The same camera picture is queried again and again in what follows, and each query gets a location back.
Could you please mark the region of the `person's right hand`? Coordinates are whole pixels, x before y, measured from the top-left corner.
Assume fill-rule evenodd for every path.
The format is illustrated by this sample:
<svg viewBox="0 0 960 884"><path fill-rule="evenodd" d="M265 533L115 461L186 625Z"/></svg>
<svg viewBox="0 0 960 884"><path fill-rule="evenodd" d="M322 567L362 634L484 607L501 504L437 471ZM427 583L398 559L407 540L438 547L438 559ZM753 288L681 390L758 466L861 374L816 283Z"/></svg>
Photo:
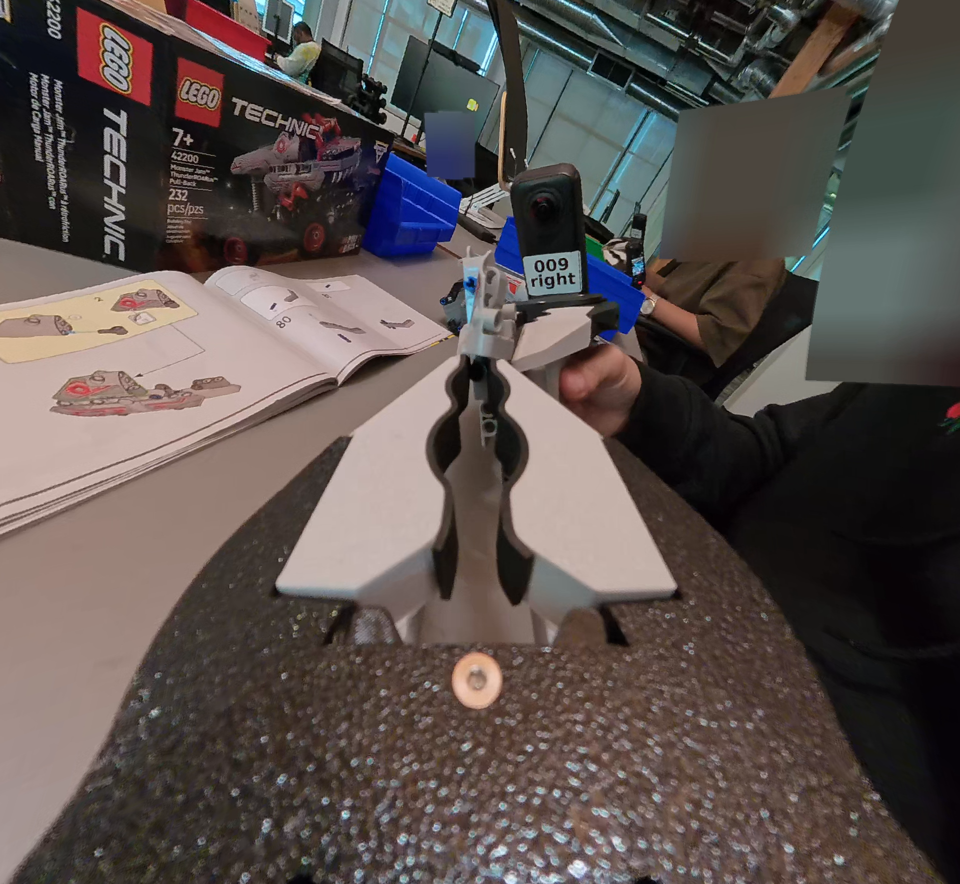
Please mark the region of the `person's right hand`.
<svg viewBox="0 0 960 884"><path fill-rule="evenodd" d="M560 402L605 437L624 430L641 387L638 363L611 344L572 355L558 378Z"/></svg>

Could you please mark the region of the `another person's forearm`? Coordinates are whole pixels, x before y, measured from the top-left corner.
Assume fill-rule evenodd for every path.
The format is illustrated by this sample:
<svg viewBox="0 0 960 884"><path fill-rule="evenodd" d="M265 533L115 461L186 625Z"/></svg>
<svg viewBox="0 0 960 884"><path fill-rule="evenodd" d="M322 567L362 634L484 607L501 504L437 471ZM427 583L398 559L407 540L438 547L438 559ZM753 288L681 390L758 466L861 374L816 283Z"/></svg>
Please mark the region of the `another person's forearm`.
<svg viewBox="0 0 960 884"><path fill-rule="evenodd" d="M647 294L647 304L653 308L649 317L662 328L670 331L692 347L710 355L710 343L706 340L714 330L714 316L698 315L686 311L666 298L653 292Z"/></svg>

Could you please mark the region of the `blue red brick vehicle model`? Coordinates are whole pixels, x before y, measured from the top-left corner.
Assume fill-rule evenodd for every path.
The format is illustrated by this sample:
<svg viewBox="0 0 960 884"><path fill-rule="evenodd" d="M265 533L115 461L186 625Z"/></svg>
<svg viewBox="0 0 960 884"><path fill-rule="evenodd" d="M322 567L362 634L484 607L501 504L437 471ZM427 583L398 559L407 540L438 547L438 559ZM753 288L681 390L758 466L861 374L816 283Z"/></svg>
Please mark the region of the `blue red brick vehicle model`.
<svg viewBox="0 0 960 884"><path fill-rule="evenodd" d="M504 297L504 304L524 302L527 300L526 284L523 278L512 273L506 273L507 289ZM448 330L458 335L466 323L466 298L463 291L463 280L457 279L453 282L450 291L440 299L439 303L443 309Z"/></svg>

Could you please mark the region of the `black office chair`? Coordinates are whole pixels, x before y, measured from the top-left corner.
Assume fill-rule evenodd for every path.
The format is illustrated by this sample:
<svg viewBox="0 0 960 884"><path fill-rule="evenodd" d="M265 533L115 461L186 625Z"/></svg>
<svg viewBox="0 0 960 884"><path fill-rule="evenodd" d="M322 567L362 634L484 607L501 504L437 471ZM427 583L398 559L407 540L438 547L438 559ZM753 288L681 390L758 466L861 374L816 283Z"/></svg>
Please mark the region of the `black office chair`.
<svg viewBox="0 0 960 884"><path fill-rule="evenodd" d="M747 374L764 357L810 326L819 282L788 273L764 308L755 328L739 348L702 386L716 400L740 375Z"/></svg>

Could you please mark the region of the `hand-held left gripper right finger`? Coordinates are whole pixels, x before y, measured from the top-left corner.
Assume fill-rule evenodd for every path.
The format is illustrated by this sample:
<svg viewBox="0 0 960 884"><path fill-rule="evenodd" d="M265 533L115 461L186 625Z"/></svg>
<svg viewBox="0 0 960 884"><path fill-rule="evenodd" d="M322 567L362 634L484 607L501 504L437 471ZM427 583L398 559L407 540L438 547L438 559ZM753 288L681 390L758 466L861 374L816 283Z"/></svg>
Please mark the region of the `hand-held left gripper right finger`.
<svg viewBox="0 0 960 884"><path fill-rule="evenodd" d="M551 642L574 610L668 599L677 583L602 437L507 362L487 372L503 491L497 574Z"/></svg>

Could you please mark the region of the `black lamp shade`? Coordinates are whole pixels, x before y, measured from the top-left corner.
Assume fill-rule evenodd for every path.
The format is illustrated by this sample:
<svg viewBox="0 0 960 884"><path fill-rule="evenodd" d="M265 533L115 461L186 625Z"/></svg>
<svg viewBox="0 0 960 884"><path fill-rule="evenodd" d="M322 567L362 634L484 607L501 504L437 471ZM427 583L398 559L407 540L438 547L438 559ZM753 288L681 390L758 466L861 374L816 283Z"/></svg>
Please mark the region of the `black lamp shade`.
<svg viewBox="0 0 960 884"><path fill-rule="evenodd" d="M527 168L528 118L520 31L510 0L485 1L505 70L497 169L498 182L508 191L514 178Z"/></svg>

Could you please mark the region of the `small blue bin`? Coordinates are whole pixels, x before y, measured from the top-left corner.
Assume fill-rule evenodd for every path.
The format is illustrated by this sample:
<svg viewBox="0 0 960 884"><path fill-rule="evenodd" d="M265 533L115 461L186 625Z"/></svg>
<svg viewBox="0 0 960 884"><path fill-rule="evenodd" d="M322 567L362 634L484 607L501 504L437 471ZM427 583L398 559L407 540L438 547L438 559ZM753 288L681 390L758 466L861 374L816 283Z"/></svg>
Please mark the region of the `small blue bin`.
<svg viewBox="0 0 960 884"><path fill-rule="evenodd" d="M364 250L380 257L426 254L450 241L461 193L390 153L363 238Z"/></svg>

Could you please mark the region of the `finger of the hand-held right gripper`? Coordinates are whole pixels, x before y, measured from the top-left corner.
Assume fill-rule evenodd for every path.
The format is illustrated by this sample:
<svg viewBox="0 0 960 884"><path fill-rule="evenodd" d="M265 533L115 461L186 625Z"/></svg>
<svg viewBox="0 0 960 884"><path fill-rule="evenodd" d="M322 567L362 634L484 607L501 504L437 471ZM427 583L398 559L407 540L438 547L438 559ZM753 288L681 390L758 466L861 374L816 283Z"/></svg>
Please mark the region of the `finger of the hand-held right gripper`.
<svg viewBox="0 0 960 884"><path fill-rule="evenodd" d="M586 349L593 340L589 310L546 310L526 322L510 358L517 371L532 371Z"/></svg>

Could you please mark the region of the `brick instruction booklet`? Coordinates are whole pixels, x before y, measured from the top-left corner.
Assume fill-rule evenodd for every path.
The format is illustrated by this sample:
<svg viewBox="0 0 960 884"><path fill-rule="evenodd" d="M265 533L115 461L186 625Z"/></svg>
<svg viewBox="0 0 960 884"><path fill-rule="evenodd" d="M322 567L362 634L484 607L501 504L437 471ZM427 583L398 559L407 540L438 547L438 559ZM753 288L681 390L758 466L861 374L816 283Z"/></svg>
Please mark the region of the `brick instruction booklet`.
<svg viewBox="0 0 960 884"><path fill-rule="evenodd" d="M366 278L156 272L1 307L1 532L450 337Z"/></svg>

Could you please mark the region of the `long grey brick assembly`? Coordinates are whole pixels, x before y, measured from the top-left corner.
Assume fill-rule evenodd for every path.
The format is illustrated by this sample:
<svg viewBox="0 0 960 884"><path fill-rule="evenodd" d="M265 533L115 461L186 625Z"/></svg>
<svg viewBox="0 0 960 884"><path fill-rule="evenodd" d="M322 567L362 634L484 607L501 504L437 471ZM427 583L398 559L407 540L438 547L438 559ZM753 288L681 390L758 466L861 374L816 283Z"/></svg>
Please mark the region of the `long grey brick assembly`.
<svg viewBox="0 0 960 884"><path fill-rule="evenodd" d="M504 304L507 281L490 251L468 247L462 258L466 321L459 335L459 353L507 360L519 338L518 308Z"/></svg>

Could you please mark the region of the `blue plastic bin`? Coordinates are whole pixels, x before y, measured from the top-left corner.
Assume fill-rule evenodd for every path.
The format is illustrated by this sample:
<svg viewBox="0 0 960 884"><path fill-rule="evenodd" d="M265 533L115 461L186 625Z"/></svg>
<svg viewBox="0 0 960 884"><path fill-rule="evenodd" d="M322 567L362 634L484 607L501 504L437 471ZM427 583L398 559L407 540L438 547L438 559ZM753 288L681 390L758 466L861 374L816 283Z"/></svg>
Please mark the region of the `blue plastic bin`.
<svg viewBox="0 0 960 884"><path fill-rule="evenodd" d="M500 267L516 277L523 278L522 256L515 241L510 243L501 238L495 248L494 259ZM632 287L628 276L591 253L586 256L586 271L591 292L618 305L619 332L625 335L630 333L636 325L645 299L642 291Z"/></svg>

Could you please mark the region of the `person's black sweater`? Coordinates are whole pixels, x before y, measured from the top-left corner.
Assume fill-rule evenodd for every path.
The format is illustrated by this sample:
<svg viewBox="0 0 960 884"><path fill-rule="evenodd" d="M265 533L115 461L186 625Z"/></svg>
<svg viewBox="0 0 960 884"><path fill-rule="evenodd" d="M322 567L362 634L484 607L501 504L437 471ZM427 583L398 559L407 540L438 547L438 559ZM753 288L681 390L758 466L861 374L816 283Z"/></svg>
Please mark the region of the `person's black sweater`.
<svg viewBox="0 0 960 884"><path fill-rule="evenodd" d="M837 386L752 419L678 383L677 490L807 650L863 769L958 882L958 388Z"/></svg>

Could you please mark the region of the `wooden beam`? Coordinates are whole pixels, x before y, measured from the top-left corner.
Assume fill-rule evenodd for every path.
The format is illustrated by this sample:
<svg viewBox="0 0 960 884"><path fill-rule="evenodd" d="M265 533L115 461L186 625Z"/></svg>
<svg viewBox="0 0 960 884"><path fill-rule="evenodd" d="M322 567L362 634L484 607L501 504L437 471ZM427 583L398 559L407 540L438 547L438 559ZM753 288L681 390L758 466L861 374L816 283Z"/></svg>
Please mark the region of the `wooden beam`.
<svg viewBox="0 0 960 884"><path fill-rule="evenodd" d="M839 3L831 4L779 79L771 97L804 92L858 17L856 11Z"/></svg>

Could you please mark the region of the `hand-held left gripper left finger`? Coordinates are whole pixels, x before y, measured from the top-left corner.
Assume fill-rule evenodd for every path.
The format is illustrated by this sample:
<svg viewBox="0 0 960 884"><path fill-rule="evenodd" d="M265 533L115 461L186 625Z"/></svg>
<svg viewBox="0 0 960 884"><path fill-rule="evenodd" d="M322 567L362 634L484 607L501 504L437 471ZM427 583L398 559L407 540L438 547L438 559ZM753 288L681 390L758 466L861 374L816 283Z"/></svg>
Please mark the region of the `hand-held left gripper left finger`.
<svg viewBox="0 0 960 884"><path fill-rule="evenodd" d="M463 361L441 363L362 424L275 587L389 612L420 642L425 607L449 600L458 537L448 469L461 452Z"/></svg>

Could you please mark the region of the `black computer monitor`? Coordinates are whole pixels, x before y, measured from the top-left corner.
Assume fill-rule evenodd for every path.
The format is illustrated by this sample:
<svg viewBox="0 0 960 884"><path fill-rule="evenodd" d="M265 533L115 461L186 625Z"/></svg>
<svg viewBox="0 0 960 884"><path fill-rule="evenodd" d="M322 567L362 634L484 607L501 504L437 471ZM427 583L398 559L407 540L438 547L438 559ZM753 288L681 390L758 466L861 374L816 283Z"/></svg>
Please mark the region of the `black computer monitor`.
<svg viewBox="0 0 960 884"><path fill-rule="evenodd" d="M410 111L416 119L426 112L469 111L476 140L490 111L499 104L500 86L450 61L427 42L409 36L389 98L389 104Z"/></svg>
<svg viewBox="0 0 960 884"><path fill-rule="evenodd" d="M343 51L326 38L320 42L318 59L309 72L312 88L343 102L355 95L361 85L364 62Z"/></svg>

